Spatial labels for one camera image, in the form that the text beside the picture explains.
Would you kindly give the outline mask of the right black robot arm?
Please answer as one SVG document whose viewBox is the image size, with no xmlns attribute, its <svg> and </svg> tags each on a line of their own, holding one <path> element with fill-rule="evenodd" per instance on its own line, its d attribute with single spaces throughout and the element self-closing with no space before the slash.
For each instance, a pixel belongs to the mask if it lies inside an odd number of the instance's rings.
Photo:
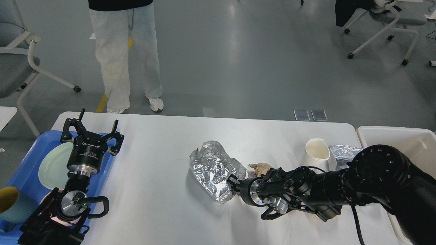
<svg viewBox="0 0 436 245">
<path fill-rule="evenodd" d="M 326 222 L 340 215 L 343 205 L 350 205 L 358 238 L 364 244 L 355 207 L 379 203 L 396 216 L 413 245 L 435 244 L 435 178 L 388 145 L 369 146 L 347 165 L 320 173 L 314 166 L 288 172 L 271 168 L 260 177 L 244 180 L 231 174 L 227 184 L 246 204 L 266 206 L 263 220 L 299 210 Z"/>
</svg>

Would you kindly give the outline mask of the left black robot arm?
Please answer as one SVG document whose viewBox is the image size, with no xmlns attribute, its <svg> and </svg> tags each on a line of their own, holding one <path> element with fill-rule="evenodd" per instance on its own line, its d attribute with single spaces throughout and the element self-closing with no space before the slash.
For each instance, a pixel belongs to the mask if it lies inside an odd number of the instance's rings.
<svg viewBox="0 0 436 245">
<path fill-rule="evenodd" d="M 63 188 L 54 188 L 20 227 L 19 245 L 79 245 L 89 226 L 87 219 L 102 218 L 109 212 L 109 200 L 105 196 L 87 194 L 91 178 L 100 173 L 104 155 L 117 155 L 124 135 L 114 121 L 111 132 L 101 135 L 85 128 L 82 119 L 65 120 L 60 142 L 73 144 L 67 161 L 67 182 Z"/>
</svg>

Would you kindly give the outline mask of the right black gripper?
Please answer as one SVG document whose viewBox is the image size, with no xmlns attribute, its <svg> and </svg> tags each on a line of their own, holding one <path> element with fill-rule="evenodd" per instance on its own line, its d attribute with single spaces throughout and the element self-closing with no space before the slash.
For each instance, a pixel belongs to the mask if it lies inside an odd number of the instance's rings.
<svg viewBox="0 0 436 245">
<path fill-rule="evenodd" d="M 257 188 L 262 183 L 262 177 L 249 177 L 239 180 L 234 174 L 228 177 L 228 188 L 233 195 L 238 195 L 248 205 L 263 207 L 264 202 L 257 194 Z"/>
</svg>

